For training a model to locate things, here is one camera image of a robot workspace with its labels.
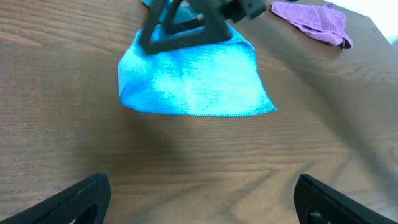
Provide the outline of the purple microfiber cloth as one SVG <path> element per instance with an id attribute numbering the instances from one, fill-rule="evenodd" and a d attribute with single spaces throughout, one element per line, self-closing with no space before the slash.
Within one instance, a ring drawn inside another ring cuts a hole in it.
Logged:
<path id="1" fill-rule="evenodd" d="M 322 6 L 272 2 L 271 13 L 287 21 L 309 38 L 343 50 L 353 48 L 345 32 L 346 16 L 329 2 Z"/>

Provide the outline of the blue microfiber cloth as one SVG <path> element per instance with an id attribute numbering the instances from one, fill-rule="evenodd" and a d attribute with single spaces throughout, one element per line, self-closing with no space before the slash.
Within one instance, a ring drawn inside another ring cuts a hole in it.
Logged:
<path id="1" fill-rule="evenodd" d="M 173 1 L 167 1 L 152 40 L 166 38 L 161 23 Z M 203 15 L 178 0 L 178 24 Z M 140 112 L 194 116 L 252 116 L 275 110 L 262 85 L 254 47 L 224 20 L 232 37 L 223 42 L 147 54 L 140 29 L 118 63 L 119 98 Z"/>

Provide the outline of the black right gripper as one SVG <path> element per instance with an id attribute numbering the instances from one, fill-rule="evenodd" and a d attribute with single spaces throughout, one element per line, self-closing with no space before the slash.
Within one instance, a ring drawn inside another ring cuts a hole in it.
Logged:
<path id="1" fill-rule="evenodd" d="M 233 23 L 245 17 L 253 20 L 266 11 L 263 0 L 190 1 L 190 6 L 203 17 L 176 24 L 174 18 L 181 2 L 173 1 L 161 23 L 161 31 L 166 34 L 166 38 L 154 41 L 152 35 L 166 4 L 166 0 L 155 0 L 150 5 L 139 38 L 139 44 L 147 54 L 227 41 L 232 34 L 224 20 Z"/>

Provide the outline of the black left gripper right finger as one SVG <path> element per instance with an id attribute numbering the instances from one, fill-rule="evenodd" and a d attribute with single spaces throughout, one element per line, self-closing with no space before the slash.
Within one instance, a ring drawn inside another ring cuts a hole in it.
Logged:
<path id="1" fill-rule="evenodd" d="M 397 224 L 308 174 L 298 178 L 294 205 L 300 224 Z"/>

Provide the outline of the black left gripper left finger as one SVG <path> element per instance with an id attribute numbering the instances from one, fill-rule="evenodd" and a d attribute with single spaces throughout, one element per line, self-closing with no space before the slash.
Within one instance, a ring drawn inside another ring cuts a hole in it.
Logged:
<path id="1" fill-rule="evenodd" d="M 102 224 L 111 199 L 105 173 L 97 173 L 1 224 Z"/>

